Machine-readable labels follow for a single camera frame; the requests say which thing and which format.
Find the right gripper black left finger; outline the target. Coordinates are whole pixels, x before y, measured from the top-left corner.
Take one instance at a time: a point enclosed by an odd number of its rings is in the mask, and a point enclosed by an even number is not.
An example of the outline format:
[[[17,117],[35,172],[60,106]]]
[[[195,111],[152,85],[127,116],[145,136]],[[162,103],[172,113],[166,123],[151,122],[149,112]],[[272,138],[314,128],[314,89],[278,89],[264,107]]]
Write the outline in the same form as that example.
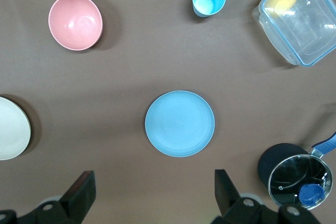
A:
[[[82,223],[96,199],[94,171],[83,172],[59,200],[35,209],[36,223]]]

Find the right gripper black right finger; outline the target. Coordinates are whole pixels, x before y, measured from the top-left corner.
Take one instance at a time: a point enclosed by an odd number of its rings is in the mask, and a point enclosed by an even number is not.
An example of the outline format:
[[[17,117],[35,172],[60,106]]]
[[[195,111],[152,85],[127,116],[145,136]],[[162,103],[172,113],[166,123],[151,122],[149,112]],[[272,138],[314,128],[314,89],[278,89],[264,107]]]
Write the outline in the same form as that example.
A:
[[[224,169],[215,170],[215,199],[221,215],[212,223],[278,223],[278,214],[255,194],[240,194]]]

